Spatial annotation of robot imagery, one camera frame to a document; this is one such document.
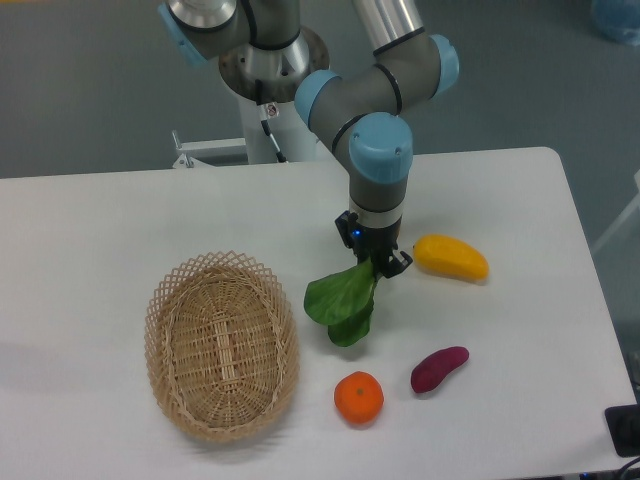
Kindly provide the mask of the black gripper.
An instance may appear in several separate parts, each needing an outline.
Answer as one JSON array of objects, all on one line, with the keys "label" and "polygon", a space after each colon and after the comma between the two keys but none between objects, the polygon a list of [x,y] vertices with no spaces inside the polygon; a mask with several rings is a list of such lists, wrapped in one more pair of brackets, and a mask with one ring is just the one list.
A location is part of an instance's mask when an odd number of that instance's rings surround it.
[{"label": "black gripper", "polygon": [[335,225],[343,244],[353,251],[358,263],[371,259],[376,279],[400,275],[413,263],[408,253],[397,250],[400,222],[384,228],[370,228],[357,220],[355,212],[346,210],[335,220]]}]

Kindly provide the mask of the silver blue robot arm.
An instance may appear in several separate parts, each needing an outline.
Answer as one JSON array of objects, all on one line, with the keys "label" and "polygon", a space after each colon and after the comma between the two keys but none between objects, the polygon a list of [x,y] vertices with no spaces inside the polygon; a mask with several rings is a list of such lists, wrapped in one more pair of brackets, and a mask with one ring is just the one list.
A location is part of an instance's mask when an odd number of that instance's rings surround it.
[{"label": "silver blue robot arm", "polygon": [[345,246],[376,277],[402,273],[401,225],[413,139],[402,112],[449,89],[455,48],[424,29],[412,1],[358,1],[373,65],[345,79],[297,1],[164,1],[158,12],[191,63],[216,61],[241,111],[250,163],[311,160],[323,145],[349,176],[336,221]]}]

